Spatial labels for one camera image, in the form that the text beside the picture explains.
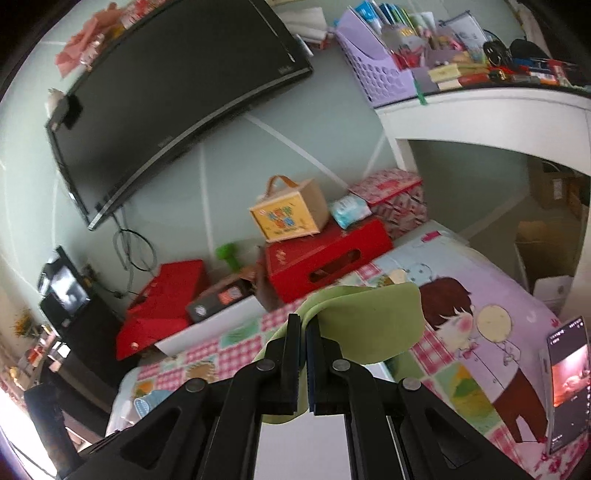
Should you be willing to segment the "light green cloth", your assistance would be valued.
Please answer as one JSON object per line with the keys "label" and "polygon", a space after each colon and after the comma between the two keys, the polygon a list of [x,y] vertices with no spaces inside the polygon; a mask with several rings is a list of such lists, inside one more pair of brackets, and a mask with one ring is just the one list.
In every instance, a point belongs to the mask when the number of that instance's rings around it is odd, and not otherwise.
{"label": "light green cloth", "polygon": [[254,359],[276,363],[263,389],[262,421],[280,425],[305,411],[315,416],[359,415],[383,426],[379,389],[366,364],[390,359],[423,336],[425,319],[417,285],[380,288],[335,286],[308,297]]}

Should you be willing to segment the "pink checkered tablecloth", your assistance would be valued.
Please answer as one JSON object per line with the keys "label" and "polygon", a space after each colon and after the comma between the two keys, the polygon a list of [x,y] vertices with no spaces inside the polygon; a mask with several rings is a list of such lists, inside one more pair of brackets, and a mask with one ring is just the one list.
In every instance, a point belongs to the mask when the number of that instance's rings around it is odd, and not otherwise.
{"label": "pink checkered tablecloth", "polygon": [[419,287],[426,326],[384,361],[390,376],[419,379],[532,477],[574,477],[589,428],[548,453],[547,337],[566,323],[441,228],[422,227],[344,278],[360,287],[401,282]]}

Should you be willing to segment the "red flat gift box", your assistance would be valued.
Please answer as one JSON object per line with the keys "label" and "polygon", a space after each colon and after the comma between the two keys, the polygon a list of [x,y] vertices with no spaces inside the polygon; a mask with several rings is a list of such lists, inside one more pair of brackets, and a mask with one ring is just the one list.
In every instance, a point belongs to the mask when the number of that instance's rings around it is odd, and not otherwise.
{"label": "red flat gift box", "polygon": [[184,330],[189,325],[190,321],[185,317],[130,317],[124,321],[116,336],[116,359],[121,361],[136,355],[156,342]]}

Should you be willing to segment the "white long tray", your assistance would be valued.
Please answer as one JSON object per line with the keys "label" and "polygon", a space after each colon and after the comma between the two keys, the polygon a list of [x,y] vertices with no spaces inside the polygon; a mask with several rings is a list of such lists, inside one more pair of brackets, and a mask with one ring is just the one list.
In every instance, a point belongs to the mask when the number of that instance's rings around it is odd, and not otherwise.
{"label": "white long tray", "polygon": [[238,328],[249,321],[259,319],[266,309],[255,296],[235,303],[199,323],[192,324],[155,343],[155,347],[167,356],[174,356],[190,347],[200,345]]}

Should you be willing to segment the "black cabinet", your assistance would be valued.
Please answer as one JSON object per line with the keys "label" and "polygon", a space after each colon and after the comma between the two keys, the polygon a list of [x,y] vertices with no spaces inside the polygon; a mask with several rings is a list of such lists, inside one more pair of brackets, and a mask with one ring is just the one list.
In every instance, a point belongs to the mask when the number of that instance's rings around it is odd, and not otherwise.
{"label": "black cabinet", "polygon": [[91,297],[74,314],[52,294],[41,300],[40,308],[72,353],[105,384],[117,387],[138,366],[137,355],[116,358],[116,337],[122,323],[99,296]]}

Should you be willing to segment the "black carton with label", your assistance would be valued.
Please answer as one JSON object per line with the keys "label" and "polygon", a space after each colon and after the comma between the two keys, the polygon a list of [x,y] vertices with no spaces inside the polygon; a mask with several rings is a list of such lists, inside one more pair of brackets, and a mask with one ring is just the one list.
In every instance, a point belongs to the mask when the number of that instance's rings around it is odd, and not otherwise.
{"label": "black carton with label", "polygon": [[218,282],[200,293],[185,308],[193,323],[200,323],[222,310],[252,296],[253,284],[249,280],[236,278],[229,282]]}

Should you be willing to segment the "green dumbbell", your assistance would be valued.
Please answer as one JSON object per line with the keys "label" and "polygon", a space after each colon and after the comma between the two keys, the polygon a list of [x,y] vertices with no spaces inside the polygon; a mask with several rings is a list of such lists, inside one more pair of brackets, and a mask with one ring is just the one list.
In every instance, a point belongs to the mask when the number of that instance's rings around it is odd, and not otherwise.
{"label": "green dumbbell", "polygon": [[224,245],[218,246],[215,249],[215,256],[218,260],[228,265],[228,268],[233,273],[242,270],[242,263],[238,259],[238,247],[236,247],[235,243],[225,243]]}

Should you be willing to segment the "smartphone with lit screen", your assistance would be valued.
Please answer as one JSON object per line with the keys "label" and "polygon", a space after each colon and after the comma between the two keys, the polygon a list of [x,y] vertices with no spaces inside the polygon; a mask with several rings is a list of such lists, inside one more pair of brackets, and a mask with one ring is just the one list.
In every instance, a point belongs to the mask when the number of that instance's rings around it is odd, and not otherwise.
{"label": "smartphone with lit screen", "polygon": [[590,347],[585,320],[577,317],[547,337],[549,445],[554,454],[589,428]]}

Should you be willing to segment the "small black monitor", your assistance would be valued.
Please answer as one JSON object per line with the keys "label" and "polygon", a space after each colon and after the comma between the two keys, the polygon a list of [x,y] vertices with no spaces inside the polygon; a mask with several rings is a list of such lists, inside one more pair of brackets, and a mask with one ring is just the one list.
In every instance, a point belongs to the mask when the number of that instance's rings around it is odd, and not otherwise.
{"label": "small black monitor", "polygon": [[65,250],[58,246],[44,264],[37,282],[43,298],[52,297],[65,312],[74,317],[85,307],[91,292]]}

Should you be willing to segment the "yellow flower bouquet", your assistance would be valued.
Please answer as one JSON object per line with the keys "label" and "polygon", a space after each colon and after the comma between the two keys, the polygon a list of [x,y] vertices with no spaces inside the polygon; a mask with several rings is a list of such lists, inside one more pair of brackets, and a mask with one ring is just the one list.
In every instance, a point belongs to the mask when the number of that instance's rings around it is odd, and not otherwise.
{"label": "yellow flower bouquet", "polygon": [[13,322],[13,333],[17,338],[38,338],[40,336],[39,325],[28,309],[22,310]]}

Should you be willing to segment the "pink patterned storage box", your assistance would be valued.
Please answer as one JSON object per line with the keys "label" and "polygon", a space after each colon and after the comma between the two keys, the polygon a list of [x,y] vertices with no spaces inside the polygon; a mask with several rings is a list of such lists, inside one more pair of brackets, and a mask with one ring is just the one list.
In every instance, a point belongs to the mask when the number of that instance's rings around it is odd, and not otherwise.
{"label": "pink patterned storage box", "polygon": [[429,220],[423,179],[398,168],[378,171],[349,187],[379,217],[396,240]]}

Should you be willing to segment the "white desk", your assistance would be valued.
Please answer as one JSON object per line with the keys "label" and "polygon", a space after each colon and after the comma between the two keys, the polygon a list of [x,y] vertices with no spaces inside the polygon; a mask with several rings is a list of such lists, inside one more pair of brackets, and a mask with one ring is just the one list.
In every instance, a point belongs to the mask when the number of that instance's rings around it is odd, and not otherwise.
{"label": "white desk", "polygon": [[494,87],[410,99],[376,111],[399,168],[419,173],[432,218],[513,278],[522,221],[561,220],[575,241],[562,317],[590,310],[590,217],[542,209],[528,167],[546,161],[590,174],[590,101],[548,89]]}

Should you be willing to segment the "purple plastic basket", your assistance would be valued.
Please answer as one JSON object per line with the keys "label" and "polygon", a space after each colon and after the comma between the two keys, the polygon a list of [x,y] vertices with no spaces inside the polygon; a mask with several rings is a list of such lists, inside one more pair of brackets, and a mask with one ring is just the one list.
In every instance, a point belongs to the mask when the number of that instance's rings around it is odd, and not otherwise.
{"label": "purple plastic basket", "polygon": [[370,25],[351,7],[335,28],[342,53],[373,108],[417,96],[411,70],[400,70],[394,56]]}

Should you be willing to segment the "black curved television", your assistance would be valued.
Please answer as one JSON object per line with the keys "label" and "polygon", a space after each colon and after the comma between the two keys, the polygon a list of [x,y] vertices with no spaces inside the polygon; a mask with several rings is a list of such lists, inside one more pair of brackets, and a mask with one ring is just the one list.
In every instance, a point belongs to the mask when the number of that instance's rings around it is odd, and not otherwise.
{"label": "black curved television", "polygon": [[207,130],[311,75],[263,1],[169,1],[109,45],[46,131],[82,219],[97,228]]}

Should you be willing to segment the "yellow handled gift box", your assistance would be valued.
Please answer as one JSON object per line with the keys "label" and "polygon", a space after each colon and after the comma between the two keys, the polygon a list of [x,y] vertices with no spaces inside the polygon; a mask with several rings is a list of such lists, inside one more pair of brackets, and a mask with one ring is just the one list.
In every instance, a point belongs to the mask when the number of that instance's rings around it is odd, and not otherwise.
{"label": "yellow handled gift box", "polygon": [[296,182],[284,175],[267,180],[266,191],[249,214],[267,243],[321,233],[331,216],[315,179]]}

